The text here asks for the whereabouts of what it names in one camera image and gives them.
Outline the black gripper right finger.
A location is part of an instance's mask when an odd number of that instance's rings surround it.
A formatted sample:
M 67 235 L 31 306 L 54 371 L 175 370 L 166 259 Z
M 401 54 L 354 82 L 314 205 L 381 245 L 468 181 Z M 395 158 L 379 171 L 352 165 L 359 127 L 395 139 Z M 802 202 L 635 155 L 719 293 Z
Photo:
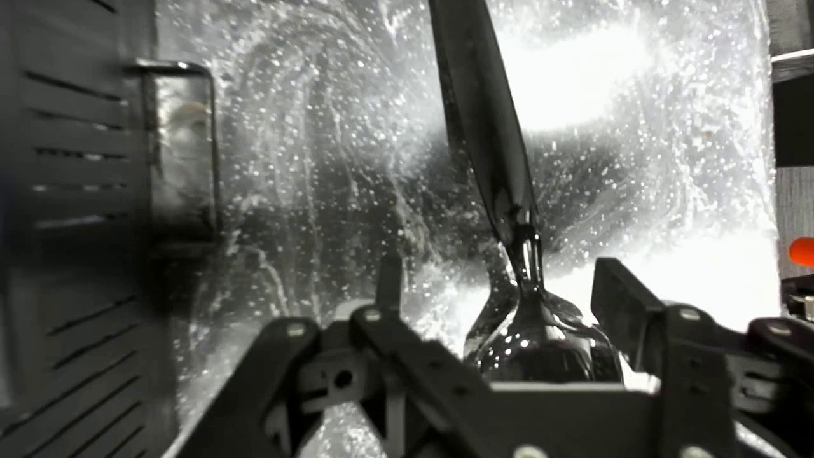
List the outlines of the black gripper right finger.
M 746 458 L 746 427 L 787 458 L 814 458 L 814 331 L 752 319 L 746 331 L 651 293 L 620 259 L 601 256 L 590 310 L 635 371 L 661 381 L 661 452 Z

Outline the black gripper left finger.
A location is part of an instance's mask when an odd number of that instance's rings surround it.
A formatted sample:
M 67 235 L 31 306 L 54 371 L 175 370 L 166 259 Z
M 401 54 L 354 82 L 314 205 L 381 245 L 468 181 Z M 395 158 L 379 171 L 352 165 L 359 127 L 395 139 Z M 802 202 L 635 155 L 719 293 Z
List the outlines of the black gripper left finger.
M 376 296 L 321 328 L 281 319 L 262 328 L 178 458 L 301 458 L 331 406 L 361 409 L 386 458 L 475 458 L 452 414 L 471 371 L 401 321 L 404 261 L 385 254 Z

